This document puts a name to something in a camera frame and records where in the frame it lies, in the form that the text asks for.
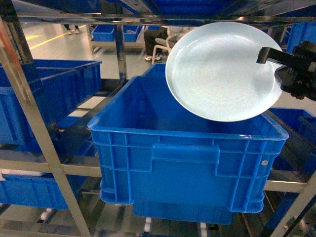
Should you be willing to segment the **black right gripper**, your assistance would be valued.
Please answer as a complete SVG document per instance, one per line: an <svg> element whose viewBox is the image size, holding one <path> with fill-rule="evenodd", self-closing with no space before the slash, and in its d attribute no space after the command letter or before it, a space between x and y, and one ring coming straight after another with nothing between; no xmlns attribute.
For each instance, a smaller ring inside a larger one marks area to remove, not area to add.
<svg viewBox="0 0 316 237"><path fill-rule="evenodd" d="M262 47L258 53L258 64L267 61L282 65L275 71L281 89L297 99L316 99L316 44L303 41L294 47L291 54L271 47Z"/></svg>

